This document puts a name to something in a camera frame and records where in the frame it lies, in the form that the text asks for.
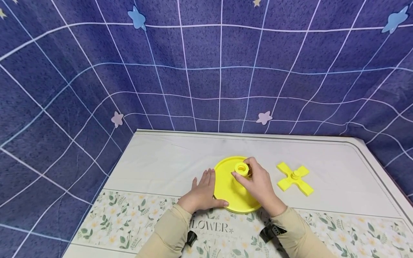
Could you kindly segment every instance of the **finger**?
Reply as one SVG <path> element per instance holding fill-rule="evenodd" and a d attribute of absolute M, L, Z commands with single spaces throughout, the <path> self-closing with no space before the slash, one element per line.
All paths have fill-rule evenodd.
<path fill-rule="evenodd" d="M 213 169 L 211 171 L 211 177 L 209 179 L 209 186 L 211 186 L 212 188 L 215 188 L 215 170 Z"/>
<path fill-rule="evenodd" d="M 197 178 L 194 178 L 194 180 L 192 180 L 192 188 L 194 189 L 197 186 Z"/>
<path fill-rule="evenodd" d="M 205 170 L 204 173 L 202 174 L 202 178 L 199 181 L 200 185 L 202 185 L 205 182 L 205 179 L 207 178 L 207 173 L 208 173 L 208 171 Z"/>
<path fill-rule="evenodd" d="M 238 174 L 237 172 L 232 172 L 231 174 L 233 175 L 233 177 L 235 177 L 235 179 L 236 179 L 243 187 L 245 187 L 247 190 L 250 189 L 250 185 L 252 184 L 251 181 L 249 181 L 248 179 L 244 178 L 243 176 L 241 176 L 241 175 Z"/>
<path fill-rule="evenodd" d="M 257 160 L 254 157 L 249 157 L 245 159 L 244 163 L 251 167 L 252 172 L 254 172 L 254 170 L 260 171 L 262 169 L 261 165 L 257 162 Z"/>
<path fill-rule="evenodd" d="M 204 184 L 209 185 L 209 180 L 211 179 L 211 169 L 208 169 L 208 172 L 206 173 L 206 177 L 205 177 L 205 182 Z"/>
<path fill-rule="evenodd" d="M 230 205 L 230 204 L 226 200 L 213 199 L 212 204 L 211 204 L 211 208 L 227 207 L 228 205 Z"/>

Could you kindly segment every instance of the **yellow plastic part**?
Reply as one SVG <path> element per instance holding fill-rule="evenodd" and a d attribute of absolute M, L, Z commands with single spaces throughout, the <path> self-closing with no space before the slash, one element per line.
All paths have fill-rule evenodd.
<path fill-rule="evenodd" d="M 277 183 L 281 190 L 287 190 L 292 184 L 296 184 L 305 196 L 310 195 L 314 189 L 311 188 L 306 182 L 301 178 L 307 175 L 310 171 L 304 166 L 299 167 L 294 172 L 285 164 L 284 162 L 277 165 L 277 168 L 284 173 L 287 178 L 282 179 Z"/>
<path fill-rule="evenodd" d="M 248 165 L 243 161 L 246 157 L 232 156 L 221 160 L 215 166 L 215 190 L 217 199 L 224 199 L 229 203 L 227 210 L 234 213 L 250 213 L 258 210 L 261 205 L 252 197 L 247 189 L 233 177 L 231 172 L 237 172 L 248 179 Z"/>

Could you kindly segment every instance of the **hand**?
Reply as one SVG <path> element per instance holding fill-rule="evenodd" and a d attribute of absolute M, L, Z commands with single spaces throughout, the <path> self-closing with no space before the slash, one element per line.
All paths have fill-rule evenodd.
<path fill-rule="evenodd" d="M 215 170 L 205 170 L 198 185 L 194 178 L 192 189 L 179 199 L 178 205 L 191 214 L 197 210 L 228 206 L 227 201 L 214 199 L 214 189 Z"/>
<path fill-rule="evenodd" d="M 248 164 L 252 169 L 251 180 L 244 178 L 236 172 L 232 172 L 235 179 L 247 189 L 271 217 L 283 213 L 287 206 L 274 193 L 270 174 L 261 167 L 254 157 L 247 158 L 244 160 L 244 163 Z"/>

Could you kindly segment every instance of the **beige sleeve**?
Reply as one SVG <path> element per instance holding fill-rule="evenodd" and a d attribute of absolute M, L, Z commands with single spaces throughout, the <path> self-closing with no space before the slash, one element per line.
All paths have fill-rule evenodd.
<path fill-rule="evenodd" d="M 178 258 L 186 243 L 192 215 L 175 204 L 167 210 L 136 258 Z"/>
<path fill-rule="evenodd" d="M 290 258 L 336 258 L 294 209 L 287 207 L 271 219 L 287 231 L 279 235 L 278 240 Z"/>

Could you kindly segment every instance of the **yellow star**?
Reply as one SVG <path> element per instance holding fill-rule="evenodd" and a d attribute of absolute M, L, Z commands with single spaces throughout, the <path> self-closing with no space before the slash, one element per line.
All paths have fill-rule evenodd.
<path fill-rule="evenodd" d="M 4 17 L 7 17 L 7 15 L 5 15 L 3 13 L 3 9 L 0 8 L 0 18 L 2 18 L 4 20 Z"/>
<path fill-rule="evenodd" d="M 254 7 L 259 6 L 259 3 L 261 2 L 261 0 L 254 0 L 252 1 L 254 3 Z"/>

